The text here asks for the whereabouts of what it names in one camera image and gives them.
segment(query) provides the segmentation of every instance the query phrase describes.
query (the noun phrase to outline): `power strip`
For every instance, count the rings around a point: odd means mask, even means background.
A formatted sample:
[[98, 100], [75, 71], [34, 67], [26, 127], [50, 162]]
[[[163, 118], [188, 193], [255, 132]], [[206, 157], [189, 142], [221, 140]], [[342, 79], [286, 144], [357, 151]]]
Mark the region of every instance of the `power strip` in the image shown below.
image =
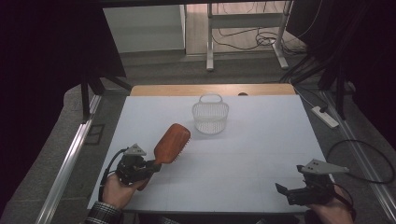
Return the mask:
[[319, 106], [315, 106], [314, 108], [311, 109], [312, 112], [314, 112], [314, 114], [316, 114], [321, 120], [323, 120], [323, 122], [325, 122], [327, 124], [327, 126], [329, 126], [330, 128], [335, 128], [339, 125], [339, 123], [337, 121], [335, 121], [335, 119], [333, 119], [332, 117], [330, 117], [330, 115], [328, 115], [326, 112], [320, 112], [320, 107]]

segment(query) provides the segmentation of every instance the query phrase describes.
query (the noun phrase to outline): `white basket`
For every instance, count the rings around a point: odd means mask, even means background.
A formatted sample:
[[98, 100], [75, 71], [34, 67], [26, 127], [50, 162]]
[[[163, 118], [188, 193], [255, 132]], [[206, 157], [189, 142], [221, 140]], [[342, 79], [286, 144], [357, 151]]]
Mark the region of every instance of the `white basket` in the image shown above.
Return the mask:
[[[203, 102], [203, 97], [218, 96], [218, 102]], [[224, 130], [227, 122], [229, 107], [217, 93], [206, 93], [199, 98], [199, 102], [192, 107], [195, 128], [201, 133], [215, 134]]]

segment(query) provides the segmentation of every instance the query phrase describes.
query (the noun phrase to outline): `aluminum rail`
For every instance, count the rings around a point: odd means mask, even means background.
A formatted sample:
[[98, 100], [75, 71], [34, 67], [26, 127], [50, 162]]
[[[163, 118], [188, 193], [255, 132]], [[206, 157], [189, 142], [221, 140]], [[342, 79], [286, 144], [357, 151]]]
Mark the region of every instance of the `aluminum rail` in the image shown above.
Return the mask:
[[67, 151], [66, 157], [64, 158], [64, 163], [62, 164], [61, 169], [59, 170], [59, 173], [56, 176], [55, 181], [53, 182], [53, 185], [49, 191], [49, 195], [47, 196], [37, 220], [35, 221], [36, 224], [50, 223], [52, 221], [53, 215], [55, 214], [56, 208], [58, 207], [66, 184], [77, 161], [78, 154], [83, 146], [85, 137], [91, 128], [92, 119], [101, 98], [102, 97], [98, 95], [93, 96], [90, 105], [91, 115], [86, 123], [79, 125], [76, 136], [69, 150]]
[[[330, 96], [330, 93], [327, 91], [321, 91], [320, 94], [329, 103], [330, 112], [340, 124], [340, 128], [345, 139], [357, 139], [347, 122], [342, 120], [335, 110], [334, 100]], [[370, 162], [370, 159], [365, 154], [361, 145], [353, 142], [349, 144], [352, 149], [352, 154], [354, 155], [366, 178], [381, 181], [381, 177], [378, 175], [378, 172], [375, 170], [373, 164]], [[389, 222], [396, 224], [396, 202], [393, 199], [393, 196], [390, 194], [388, 187], [386, 185], [379, 184], [370, 184], [370, 187], [373, 189], [376, 198], [379, 200], [382, 208], [387, 214]]]

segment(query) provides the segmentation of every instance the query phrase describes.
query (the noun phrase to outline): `table leg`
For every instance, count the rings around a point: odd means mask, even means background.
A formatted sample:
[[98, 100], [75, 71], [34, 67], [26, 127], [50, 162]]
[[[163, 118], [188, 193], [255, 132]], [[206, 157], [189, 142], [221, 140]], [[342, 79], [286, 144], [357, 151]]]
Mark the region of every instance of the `table leg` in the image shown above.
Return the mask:
[[207, 4], [207, 52], [206, 52], [206, 70], [211, 72], [214, 69], [213, 64], [213, 41], [212, 41], [212, 4]]
[[288, 23], [290, 9], [291, 9], [291, 1], [288, 1], [286, 3], [286, 7], [283, 10], [282, 22], [280, 23], [279, 30], [277, 32], [276, 41], [272, 45], [277, 60], [279, 61], [280, 67], [285, 70], [289, 68], [289, 65], [288, 62], [286, 62], [285, 56], [283, 55], [281, 44], [282, 44], [283, 33], [285, 32], [285, 28], [286, 28], [286, 23]]

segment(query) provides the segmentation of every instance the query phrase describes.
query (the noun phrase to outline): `metal frame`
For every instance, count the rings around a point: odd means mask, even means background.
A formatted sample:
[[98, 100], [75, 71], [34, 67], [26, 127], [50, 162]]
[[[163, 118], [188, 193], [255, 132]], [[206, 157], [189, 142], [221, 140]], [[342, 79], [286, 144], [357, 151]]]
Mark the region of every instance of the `metal frame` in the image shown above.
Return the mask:
[[[329, 103], [329, 109], [332, 115], [337, 119], [340, 124], [340, 128], [343, 136], [346, 139], [356, 139], [354, 133], [351, 131], [349, 125], [345, 120], [342, 120], [338, 115], [336, 109], [334, 108], [334, 101], [331, 97], [331, 94], [328, 91], [321, 91], [320, 94], [323, 98]], [[363, 171], [364, 175], [373, 180], [381, 180], [378, 172], [375, 170], [373, 164], [370, 162], [370, 159], [367, 157], [366, 153], [361, 148], [360, 144], [350, 143], [352, 154], [354, 155], [356, 161], [358, 162], [359, 167]], [[396, 202], [391, 195], [389, 189], [385, 185], [378, 184], [370, 184], [370, 187], [373, 189], [376, 198], [382, 205], [387, 217], [389, 219], [389, 223], [396, 223]]]
[[85, 123], [79, 125], [72, 145], [70, 146], [69, 150], [67, 151], [67, 155], [64, 158], [64, 163], [62, 164], [61, 169], [49, 191], [49, 195], [47, 196], [37, 220], [35, 221], [36, 224], [50, 223], [52, 221], [53, 215], [55, 214], [56, 208], [58, 207], [66, 184], [77, 161], [78, 154], [83, 146], [85, 137], [87, 136], [92, 125], [92, 119], [101, 98], [102, 97], [99, 95], [93, 96], [91, 100], [91, 115], [88, 117]]
[[283, 13], [259, 13], [259, 14], [231, 14], [213, 15], [212, 4], [207, 4], [207, 52], [206, 70], [214, 70], [212, 30], [221, 28], [251, 28], [251, 27], [279, 27], [276, 41], [272, 44], [273, 50], [282, 69], [288, 69], [289, 65], [283, 55], [281, 41], [285, 32], [286, 23], [289, 19], [292, 1], [286, 3]]

